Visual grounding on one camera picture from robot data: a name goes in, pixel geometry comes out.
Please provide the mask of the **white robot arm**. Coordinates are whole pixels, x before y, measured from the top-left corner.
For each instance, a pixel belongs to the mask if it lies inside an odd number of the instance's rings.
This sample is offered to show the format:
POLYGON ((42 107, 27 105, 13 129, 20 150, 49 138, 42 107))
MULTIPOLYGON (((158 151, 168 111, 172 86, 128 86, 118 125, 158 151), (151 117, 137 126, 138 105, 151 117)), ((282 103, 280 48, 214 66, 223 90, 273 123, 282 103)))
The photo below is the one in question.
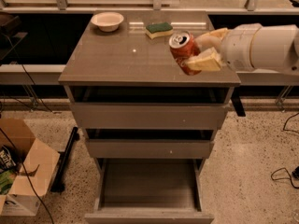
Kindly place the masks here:
POLYGON ((299 75, 299 29, 296 25, 242 24, 199 35, 200 53, 184 63, 193 71, 219 71, 228 66, 236 72, 271 70, 299 75))

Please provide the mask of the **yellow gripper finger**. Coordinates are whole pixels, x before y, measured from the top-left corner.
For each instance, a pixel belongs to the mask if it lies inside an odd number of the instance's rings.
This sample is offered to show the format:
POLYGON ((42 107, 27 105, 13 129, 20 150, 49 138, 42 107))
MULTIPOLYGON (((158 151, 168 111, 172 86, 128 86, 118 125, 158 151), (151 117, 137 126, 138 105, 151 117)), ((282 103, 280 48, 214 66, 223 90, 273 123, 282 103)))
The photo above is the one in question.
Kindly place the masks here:
POLYGON ((228 28, 220 28, 217 30, 213 30, 211 32, 205 33, 201 35, 202 39, 219 39, 223 40, 223 38, 226 37, 226 35, 229 33, 228 28))
POLYGON ((185 64, 193 71, 220 71, 221 56, 214 48, 209 48, 189 58, 185 64))

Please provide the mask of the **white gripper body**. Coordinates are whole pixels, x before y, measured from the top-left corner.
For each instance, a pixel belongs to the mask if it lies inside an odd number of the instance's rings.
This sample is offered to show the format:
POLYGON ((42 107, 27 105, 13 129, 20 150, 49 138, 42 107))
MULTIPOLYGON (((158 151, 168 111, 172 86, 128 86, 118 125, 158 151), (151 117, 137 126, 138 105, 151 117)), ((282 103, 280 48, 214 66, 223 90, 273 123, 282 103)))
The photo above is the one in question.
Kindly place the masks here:
POLYGON ((234 71, 253 71, 250 60, 251 45, 256 33, 262 28, 260 23, 243 24, 229 29, 223 40, 195 38, 200 53, 214 48, 221 56, 221 68, 228 66, 234 71))

